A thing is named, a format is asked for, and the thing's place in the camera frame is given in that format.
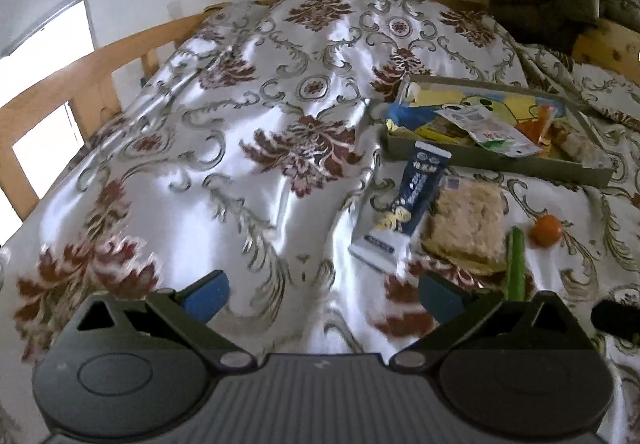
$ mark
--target bedspread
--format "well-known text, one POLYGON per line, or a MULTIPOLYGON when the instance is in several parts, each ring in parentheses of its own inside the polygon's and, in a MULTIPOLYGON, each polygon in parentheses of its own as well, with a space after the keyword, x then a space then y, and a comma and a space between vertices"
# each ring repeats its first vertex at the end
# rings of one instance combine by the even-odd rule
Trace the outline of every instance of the bedspread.
POLYGON ((347 251, 399 182, 379 139, 406 74, 529 84, 590 116, 616 165, 602 191, 451 171, 495 181, 509 224, 564 222, 561 244, 527 249, 529 285, 566 301, 616 377, 601 435, 640 443, 638 347, 589 322, 603 297, 640 303, 640 90, 430 0, 236 4, 207 19, 1 249, 0 443, 46 434, 32 367, 93 291, 135 299, 222 269, 232 296, 209 325, 259 358, 388 360, 436 325, 417 303, 425 268, 495 286, 425 254, 385 277, 347 251))

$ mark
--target orange fruit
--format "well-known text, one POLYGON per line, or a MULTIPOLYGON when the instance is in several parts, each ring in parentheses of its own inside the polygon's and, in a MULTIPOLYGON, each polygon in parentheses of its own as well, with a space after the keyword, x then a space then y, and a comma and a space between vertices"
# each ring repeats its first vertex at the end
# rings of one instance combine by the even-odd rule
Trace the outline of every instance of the orange fruit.
POLYGON ((540 247, 551 247, 562 238, 562 222, 553 215, 545 215, 535 223, 530 236, 540 247))

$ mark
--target open box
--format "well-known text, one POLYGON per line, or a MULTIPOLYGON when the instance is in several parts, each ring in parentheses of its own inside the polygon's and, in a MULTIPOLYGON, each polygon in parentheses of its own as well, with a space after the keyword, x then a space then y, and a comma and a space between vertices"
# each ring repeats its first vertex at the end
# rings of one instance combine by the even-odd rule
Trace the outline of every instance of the open box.
MULTIPOLYGON (((598 141, 593 130, 580 114, 577 108, 566 98, 545 93, 543 91, 528 90, 517 86, 507 86, 504 84, 492 84, 487 82, 477 82, 464 79, 448 77, 426 77, 414 75, 405 78, 398 91, 398 101, 405 102, 408 99, 409 85, 416 82, 422 90, 433 90, 442 92, 458 92, 465 96, 472 95, 473 98, 487 98, 495 100, 501 94, 516 94, 528 96, 544 101, 553 101, 562 105, 565 113, 565 120, 575 129, 587 135, 587 137, 602 149, 602 144, 598 141)), ((391 160, 407 160, 414 152, 416 140, 427 141, 442 149, 449 151, 452 155, 451 165, 462 166, 473 169, 485 169, 500 172, 520 173, 530 177, 537 177, 550 181, 575 183, 595 188, 603 188, 609 184, 614 173, 613 167, 590 168, 571 160, 553 157, 529 156, 520 159, 513 159, 481 148, 477 145, 458 145, 453 143, 437 142, 420 138, 413 133, 405 137, 398 137, 392 133, 385 135, 386 151, 391 160)))

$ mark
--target wooden bed frame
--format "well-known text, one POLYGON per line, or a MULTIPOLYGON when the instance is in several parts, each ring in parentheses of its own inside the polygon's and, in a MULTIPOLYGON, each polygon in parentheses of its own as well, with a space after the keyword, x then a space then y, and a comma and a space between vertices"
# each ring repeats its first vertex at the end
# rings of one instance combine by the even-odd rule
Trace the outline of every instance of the wooden bed frame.
MULTIPOLYGON (((276 1, 257 3, 270 5, 276 1)), ((459 11, 484 8, 481 4, 461 0, 436 1, 459 11)), ((168 43, 174 43, 177 48, 193 34, 209 12, 226 5, 208 7, 202 14, 171 21, 99 48, 0 107, 0 188, 21 220, 31 214, 38 204, 38 196, 20 167, 14 144, 66 102, 70 104, 86 141, 102 124, 120 112, 120 102, 111 78, 114 71, 140 59, 145 77, 151 78, 159 68, 157 48, 168 43)), ((574 57, 580 62, 592 62, 619 71, 640 84, 640 34, 612 25, 603 22, 598 30, 581 36, 576 43, 574 57)))

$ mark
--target wooden slat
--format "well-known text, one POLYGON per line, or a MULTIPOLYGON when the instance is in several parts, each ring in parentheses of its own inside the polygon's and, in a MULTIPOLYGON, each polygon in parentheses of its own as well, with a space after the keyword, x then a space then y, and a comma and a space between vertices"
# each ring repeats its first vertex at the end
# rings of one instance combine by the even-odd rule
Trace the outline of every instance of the wooden slat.
POLYGON ((38 196, 31 187, 12 148, 0 150, 0 188, 22 221, 38 204, 38 196))
POLYGON ((608 20, 581 34, 572 56, 578 62, 596 64, 640 84, 640 34, 608 20))
POLYGON ((149 80, 160 69, 160 60, 158 59, 158 51, 154 48, 144 54, 140 60, 142 61, 142 73, 146 80, 149 80))
POLYGON ((69 101, 82 138, 87 140, 106 121, 120 110, 118 94, 111 75, 90 86, 69 101))
POLYGON ((12 147, 53 110, 121 66, 193 32, 202 19, 202 14, 189 16, 111 43, 23 91, 0 108, 0 148, 12 147))

